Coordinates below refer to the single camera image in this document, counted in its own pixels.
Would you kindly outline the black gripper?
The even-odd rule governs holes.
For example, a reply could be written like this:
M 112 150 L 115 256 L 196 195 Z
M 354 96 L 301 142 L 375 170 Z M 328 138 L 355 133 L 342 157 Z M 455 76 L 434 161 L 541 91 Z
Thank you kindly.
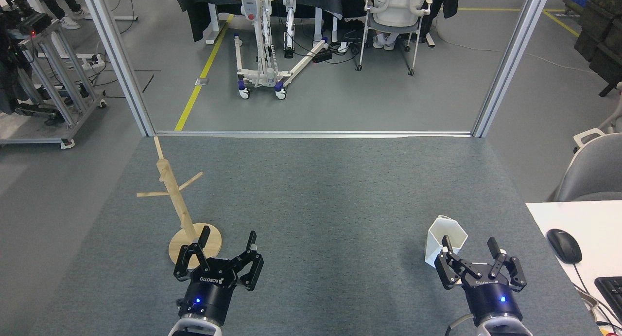
M 441 283 L 445 290 L 452 289 L 456 283 L 462 285 L 475 326 L 500 316 L 522 320 L 522 313 L 512 294 L 512 290 L 520 292 L 527 286 L 520 260 L 500 248 L 496 238 L 488 239 L 488 248 L 495 263 L 471 265 L 475 271 L 473 275 L 469 273 L 469 263 L 453 252 L 449 235 L 444 235 L 442 248 L 434 261 Z M 509 272 L 509 280 L 500 274 L 502 267 Z
M 207 318 L 209 322 L 218 326 L 225 324 L 227 311 L 236 285 L 242 285 L 246 290 L 255 290 L 264 261 L 258 253 L 256 245 L 257 234 L 250 231 L 246 250 L 230 260 L 207 258 L 204 248 L 210 235 L 210 228 L 204 226 L 198 241 L 189 245 L 181 245 L 177 263 L 174 267 L 176 279 L 180 282 L 190 279 L 190 284 L 184 298 L 180 300 L 178 316 L 186 315 Z M 199 266 L 189 275 L 189 263 L 196 255 Z M 249 263 L 250 270 L 238 276 Z

